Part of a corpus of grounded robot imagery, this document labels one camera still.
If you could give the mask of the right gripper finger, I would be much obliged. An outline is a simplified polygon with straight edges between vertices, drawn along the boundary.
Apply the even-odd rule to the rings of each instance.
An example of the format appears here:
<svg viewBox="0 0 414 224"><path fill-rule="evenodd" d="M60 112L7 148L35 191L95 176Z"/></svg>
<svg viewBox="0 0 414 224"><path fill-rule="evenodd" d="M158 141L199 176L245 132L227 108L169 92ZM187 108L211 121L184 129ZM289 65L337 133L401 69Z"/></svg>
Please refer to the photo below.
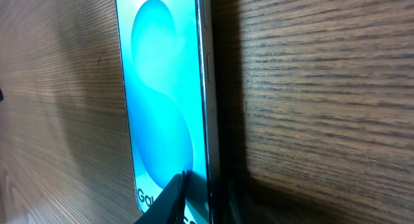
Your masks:
<svg viewBox="0 0 414 224"><path fill-rule="evenodd" d="M190 177L190 172L176 174L134 224L185 224L185 198Z"/></svg>

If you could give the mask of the blue Galaxy S25 smartphone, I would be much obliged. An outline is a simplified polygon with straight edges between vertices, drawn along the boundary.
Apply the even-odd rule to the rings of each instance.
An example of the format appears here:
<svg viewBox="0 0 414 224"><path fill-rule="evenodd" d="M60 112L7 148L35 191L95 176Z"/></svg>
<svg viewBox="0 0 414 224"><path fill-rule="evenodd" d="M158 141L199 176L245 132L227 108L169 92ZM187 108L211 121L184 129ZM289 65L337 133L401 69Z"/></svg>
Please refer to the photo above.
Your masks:
<svg viewBox="0 0 414 224"><path fill-rule="evenodd" d="M221 223L210 0L116 0L135 199L142 215L183 171L185 223Z"/></svg>

